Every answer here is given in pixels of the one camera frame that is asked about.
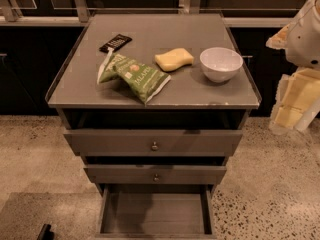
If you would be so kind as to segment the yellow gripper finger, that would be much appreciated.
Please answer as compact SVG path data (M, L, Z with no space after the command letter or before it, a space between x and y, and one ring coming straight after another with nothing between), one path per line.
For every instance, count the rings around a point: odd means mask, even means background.
M305 131L309 126L304 114L298 110L275 104L270 115L269 129L273 134L284 135L290 131Z

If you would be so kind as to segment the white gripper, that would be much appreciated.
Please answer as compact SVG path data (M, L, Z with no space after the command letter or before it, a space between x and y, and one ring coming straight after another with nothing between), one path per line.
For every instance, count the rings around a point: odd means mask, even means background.
M295 17L266 46L285 51L286 59L299 67L289 77L281 105L304 113L320 97L320 0L308 0Z

